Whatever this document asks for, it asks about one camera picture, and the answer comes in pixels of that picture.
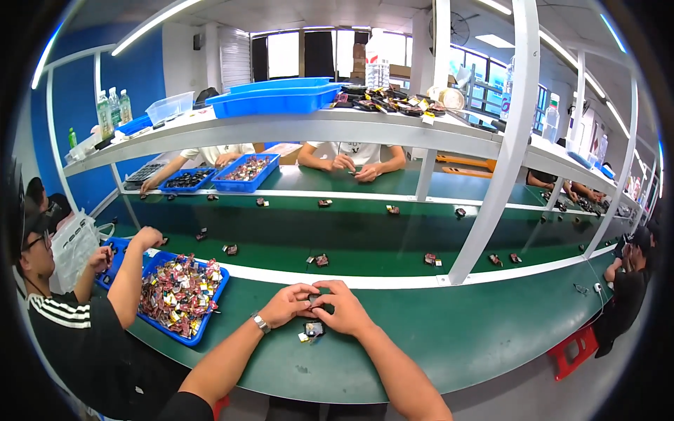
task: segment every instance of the white t-shirt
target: white t-shirt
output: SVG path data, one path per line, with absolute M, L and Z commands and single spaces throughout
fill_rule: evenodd
M 307 142 L 309 145 L 318 148 L 327 143 L 330 145 L 332 155 L 328 159 L 334 159 L 339 154 L 345 154 L 353 160 L 355 166 L 365 164 L 379 164 L 379 151 L 381 145 L 378 143 L 358 143 L 358 142 Z
M 236 152 L 237 154 L 254 154 L 255 148 L 252 143 L 239 143 L 237 145 L 207 146 L 206 148 L 186 149 L 180 153 L 180 156 L 193 160 L 201 154 L 202 158 L 210 166 L 215 165 L 215 161 L 222 154 Z

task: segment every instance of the red plastic stool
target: red plastic stool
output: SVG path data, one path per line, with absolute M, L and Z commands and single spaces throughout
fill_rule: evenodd
M 564 354 L 564 350 L 573 341 L 576 341 L 578 345 L 578 355 L 571 361 L 571 364 L 569 364 L 566 359 L 566 355 Z M 592 353 L 594 353 L 597 348 L 599 348 L 599 345 L 597 344 L 596 338 L 594 337 L 592 325 L 580 328 L 579 330 L 573 332 L 571 336 L 555 345 L 547 352 L 548 355 L 557 360 L 559 372 L 555 376 L 555 380 L 560 381 L 564 377 L 570 375 L 585 360 L 590 358 Z
M 225 395 L 225 397 L 223 397 L 222 399 L 220 399 L 215 403 L 215 406 L 213 407 L 213 419 L 215 421 L 218 421 L 218 418 L 220 417 L 220 411 L 228 406 L 229 406 L 229 395 Z

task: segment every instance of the blue wall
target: blue wall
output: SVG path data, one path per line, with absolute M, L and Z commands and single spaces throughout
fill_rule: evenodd
M 57 39 L 49 61 L 87 48 L 115 44 L 134 27 L 136 24 L 98 26 L 64 34 Z M 116 57 L 110 56 L 109 52 L 102 53 L 100 61 L 101 88 L 108 91 L 111 86 L 116 86 L 118 95 L 122 89 L 126 89 L 135 117 L 143 115 L 153 102 L 166 97 L 161 27 L 144 34 Z M 47 194 L 63 193 L 49 141 L 46 86 L 45 74 L 40 79 L 39 87 L 32 91 L 30 103 L 33 144 Z M 89 137 L 91 128 L 98 124 L 94 99 L 93 55 L 54 70 L 53 110 L 61 163 L 65 166 L 63 157 L 70 149 L 69 128 L 73 127 L 78 140 L 83 141 Z M 120 176 L 123 178 L 124 174 L 131 174 L 154 157 L 152 155 L 118 162 Z M 85 171 L 68 177 L 67 180 L 78 207 L 83 207 L 87 212 L 91 212 L 115 189 L 109 166 Z

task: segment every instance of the metal watch band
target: metal watch band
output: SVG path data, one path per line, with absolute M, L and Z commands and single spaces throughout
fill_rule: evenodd
M 254 321 L 255 323 L 257 323 L 257 326 L 258 326 L 258 327 L 260 328 L 260 330 L 262 330 L 262 332 L 264 332 L 265 334 L 267 334 L 267 333 L 269 333 L 269 332 L 272 331 L 272 329 L 267 325 L 267 322 L 265 322 L 264 320 L 262 320 L 262 318 L 259 316 L 259 314 L 257 313 L 257 311 L 255 311 L 255 312 L 253 312 L 253 314 L 251 314 L 251 319 L 253 319 L 253 321 Z

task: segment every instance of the glasses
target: glasses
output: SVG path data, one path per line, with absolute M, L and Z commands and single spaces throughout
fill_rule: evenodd
M 45 231 L 41 236 L 38 238 L 34 239 L 33 241 L 29 242 L 23 249 L 23 251 L 28 251 L 30 250 L 31 247 L 33 247 L 37 242 L 39 241 L 44 241 L 44 247 L 49 250 L 51 249 L 51 238 L 49 237 L 49 233 Z

